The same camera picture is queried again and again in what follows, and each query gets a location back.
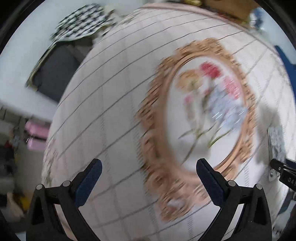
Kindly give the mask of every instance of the blue gripper pad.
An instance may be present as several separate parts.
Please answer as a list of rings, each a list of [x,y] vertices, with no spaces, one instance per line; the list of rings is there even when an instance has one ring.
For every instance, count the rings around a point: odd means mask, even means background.
[[[96,163],[93,165],[91,170],[88,172],[75,191],[74,203],[77,208],[83,206],[86,203],[91,191],[102,174],[102,170],[102,162],[97,159]]]
[[[202,184],[207,190],[214,205],[222,207],[225,201],[225,193],[222,187],[219,185],[218,181],[214,177],[214,169],[206,162],[205,159],[199,159],[196,163],[196,172],[199,176]]]

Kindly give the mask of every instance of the yellow flower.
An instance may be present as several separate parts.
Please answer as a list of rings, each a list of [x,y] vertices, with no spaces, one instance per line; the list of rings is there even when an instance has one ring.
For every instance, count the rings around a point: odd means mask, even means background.
[[[188,92],[196,90],[202,86],[201,76],[202,75],[196,69],[186,70],[179,75],[179,79],[176,86],[179,89],[183,89]]]

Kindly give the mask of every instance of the white tablecloth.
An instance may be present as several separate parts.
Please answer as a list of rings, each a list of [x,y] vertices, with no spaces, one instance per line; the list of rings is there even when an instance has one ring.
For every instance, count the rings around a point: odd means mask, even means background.
[[[242,186],[263,185],[272,221],[283,202],[287,187],[268,182],[267,176],[270,125],[283,126],[288,158],[294,159],[296,153],[295,100],[282,62],[273,48],[241,28],[211,12],[194,11],[200,13],[136,10],[88,54],[59,103],[45,151],[43,182],[61,185],[93,158],[102,160],[103,173],[79,208],[101,240],[198,240],[218,211],[212,203],[196,205],[184,217],[164,223],[157,198],[147,193],[140,170],[143,130],[135,118],[139,104],[161,60],[193,40],[219,39],[241,63],[256,95],[252,157],[240,167],[235,181]],[[241,208],[225,237],[231,235]]]

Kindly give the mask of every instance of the ornate oval frame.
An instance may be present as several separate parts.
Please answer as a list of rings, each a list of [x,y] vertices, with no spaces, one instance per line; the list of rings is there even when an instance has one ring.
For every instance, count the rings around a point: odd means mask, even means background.
[[[214,38],[193,41],[177,49],[174,55],[164,59],[158,66],[157,76],[150,83],[151,88],[138,111],[138,117],[146,130],[141,139],[145,161],[142,168],[147,172],[146,186],[151,193],[159,196],[158,205],[164,221],[181,217],[195,204],[210,200],[197,174],[185,169],[175,160],[164,127],[164,109],[170,84],[178,70],[198,56],[216,58],[234,72],[241,83],[244,104],[248,108],[234,148],[214,169],[226,179],[234,179],[238,165],[245,162],[251,153],[255,127],[255,96],[239,67],[240,64]]]

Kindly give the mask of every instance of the floral picture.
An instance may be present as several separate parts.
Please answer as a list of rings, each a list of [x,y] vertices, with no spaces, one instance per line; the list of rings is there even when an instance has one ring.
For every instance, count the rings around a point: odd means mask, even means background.
[[[210,61],[203,62],[196,69],[182,72],[176,87],[187,93],[184,113],[190,125],[190,129],[179,139],[187,135],[194,136],[194,142],[182,161],[184,163],[203,135],[209,135],[207,147],[211,148],[218,140],[239,129],[247,109],[237,101],[241,97],[237,81],[225,75],[219,65]],[[197,113],[196,105],[202,106],[202,113]]]

